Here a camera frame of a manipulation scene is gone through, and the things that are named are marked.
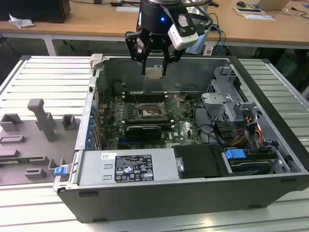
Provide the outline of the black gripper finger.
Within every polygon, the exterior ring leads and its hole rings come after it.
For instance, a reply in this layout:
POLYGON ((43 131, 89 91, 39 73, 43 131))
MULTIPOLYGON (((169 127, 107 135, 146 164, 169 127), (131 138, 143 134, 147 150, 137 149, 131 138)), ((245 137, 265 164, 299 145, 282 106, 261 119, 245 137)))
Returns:
POLYGON ((125 35, 125 42, 132 60, 142 63, 141 74, 145 75, 146 60, 154 46, 153 34, 148 30, 128 31, 125 35))
POLYGON ((173 62, 178 62, 182 56, 182 51, 180 50, 174 50, 171 54, 169 53, 169 46, 167 43, 163 44, 162 47, 164 59, 163 59, 163 65, 162 65, 162 75, 166 75, 167 71, 167 65, 173 62))

